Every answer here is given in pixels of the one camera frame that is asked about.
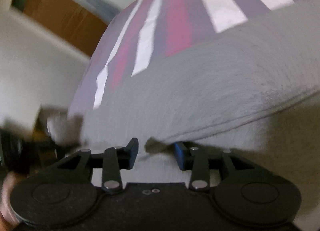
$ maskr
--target screw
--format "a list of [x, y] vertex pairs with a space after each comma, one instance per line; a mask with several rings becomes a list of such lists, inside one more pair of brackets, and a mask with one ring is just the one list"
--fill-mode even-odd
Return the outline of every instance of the screw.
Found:
[[149, 189], [145, 189], [145, 190], [142, 191], [142, 193], [144, 195], [150, 195], [152, 193], [152, 191], [150, 191]]
[[160, 190], [159, 190], [159, 189], [157, 189], [157, 188], [153, 188], [153, 189], [151, 190], [151, 192], [153, 192], [153, 193], [159, 193], [159, 192], [160, 192]]
[[200, 189], [200, 188], [205, 188], [208, 186], [208, 183], [204, 180], [195, 180], [191, 183], [191, 185], [195, 188], [195, 189]]
[[106, 188], [106, 189], [116, 189], [120, 186], [120, 183], [118, 183], [117, 181], [115, 180], [109, 180], [109, 181], [106, 181], [103, 186]]

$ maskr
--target striped fabric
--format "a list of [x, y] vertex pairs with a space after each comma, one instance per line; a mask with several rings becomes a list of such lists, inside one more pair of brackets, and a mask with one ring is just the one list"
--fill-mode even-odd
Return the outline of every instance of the striped fabric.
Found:
[[295, 1], [300, 0], [137, 0], [108, 26], [69, 113], [98, 108], [104, 95], [152, 61]]

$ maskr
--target gray sheet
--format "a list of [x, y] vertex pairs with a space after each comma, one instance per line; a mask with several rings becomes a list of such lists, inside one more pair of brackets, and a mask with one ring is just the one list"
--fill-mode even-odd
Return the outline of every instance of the gray sheet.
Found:
[[[296, 224], [320, 227], [320, 0], [299, 2], [156, 61], [84, 117], [93, 152], [140, 140], [124, 182], [188, 181], [164, 143], [196, 140], [233, 148], [293, 181], [303, 202]], [[213, 174], [212, 184], [217, 177]]]

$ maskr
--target circular joint cover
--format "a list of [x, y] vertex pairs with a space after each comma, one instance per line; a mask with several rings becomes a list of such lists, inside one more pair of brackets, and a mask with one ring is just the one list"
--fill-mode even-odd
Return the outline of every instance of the circular joint cover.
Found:
[[274, 226], [293, 220], [300, 204], [298, 188], [268, 171], [242, 170], [223, 180], [213, 199], [231, 219], [252, 226]]
[[36, 226], [61, 227], [95, 204], [96, 188], [75, 173], [36, 175], [18, 184], [10, 203], [18, 218]]

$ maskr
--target brown panel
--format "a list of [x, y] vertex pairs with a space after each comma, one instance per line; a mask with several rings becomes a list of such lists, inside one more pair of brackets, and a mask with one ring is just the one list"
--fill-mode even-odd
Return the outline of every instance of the brown panel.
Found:
[[27, 0], [23, 13], [89, 56], [107, 28], [106, 23], [72, 0]]

